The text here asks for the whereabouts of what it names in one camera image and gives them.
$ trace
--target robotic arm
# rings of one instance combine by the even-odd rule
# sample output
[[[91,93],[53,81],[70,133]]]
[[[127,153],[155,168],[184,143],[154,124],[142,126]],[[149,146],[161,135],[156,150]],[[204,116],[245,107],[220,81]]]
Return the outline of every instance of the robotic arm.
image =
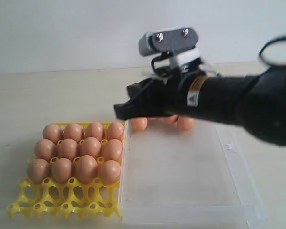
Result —
[[[197,48],[198,35],[191,28],[148,33],[139,40],[142,56],[152,59],[155,77],[129,85],[129,101],[114,105],[118,119],[187,116],[242,126],[255,137],[286,146],[286,65],[266,61],[260,75],[222,77],[205,69]],[[169,66],[155,67],[169,60]]]

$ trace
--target clear plastic box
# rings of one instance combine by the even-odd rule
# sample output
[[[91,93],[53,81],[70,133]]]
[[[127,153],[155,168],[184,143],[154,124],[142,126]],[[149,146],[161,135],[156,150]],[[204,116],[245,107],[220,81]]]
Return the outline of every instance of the clear plastic box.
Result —
[[[123,223],[262,228],[262,203],[232,133],[197,121],[188,132],[152,121],[127,133],[118,208]]]

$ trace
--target yellow egg tray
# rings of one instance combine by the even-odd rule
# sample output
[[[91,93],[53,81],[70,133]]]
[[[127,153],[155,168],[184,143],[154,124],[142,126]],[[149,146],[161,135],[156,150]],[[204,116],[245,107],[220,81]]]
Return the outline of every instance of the yellow egg tray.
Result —
[[[55,124],[64,129],[69,123]],[[85,131],[89,123],[78,124],[82,125]],[[101,141],[103,154],[104,145],[107,143],[106,129],[110,123],[101,124],[105,129],[105,136]],[[76,164],[78,159],[79,157],[75,158],[73,164]],[[57,160],[57,157],[52,158],[50,164],[54,163],[55,160]],[[104,163],[102,155],[97,159],[97,163],[98,165]],[[114,212],[121,216],[117,209],[119,186],[120,182],[110,185],[102,183],[99,175],[88,184],[80,182],[75,177],[71,177],[64,184],[55,182],[52,177],[45,178],[40,184],[34,184],[26,177],[18,182],[19,193],[17,200],[10,203],[6,211],[11,218],[18,212],[26,217],[30,217],[33,213],[37,218],[43,212],[48,212],[52,216],[61,213],[63,217],[67,217],[71,212],[79,217],[83,217],[85,214],[95,215],[99,212],[103,213],[105,217],[109,217]],[[26,192],[28,189],[33,192],[33,195],[28,195]]]

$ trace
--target white wall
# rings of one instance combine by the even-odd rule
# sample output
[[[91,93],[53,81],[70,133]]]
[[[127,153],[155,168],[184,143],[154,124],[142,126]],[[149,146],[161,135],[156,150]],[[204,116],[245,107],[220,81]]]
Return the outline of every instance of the white wall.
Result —
[[[255,61],[286,0],[0,0],[0,73],[145,66],[138,39],[181,26],[210,62]]]

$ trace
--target screw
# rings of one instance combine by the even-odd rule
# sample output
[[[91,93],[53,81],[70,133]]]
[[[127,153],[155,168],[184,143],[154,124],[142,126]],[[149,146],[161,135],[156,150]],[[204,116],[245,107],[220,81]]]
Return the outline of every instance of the screw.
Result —
[[[158,33],[157,34],[157,41],[161,42],[163,40],[163,37],[164,37],[163,33]]]
[[[189,29],[182,30],[182,35],[186,37],[189,34]]]

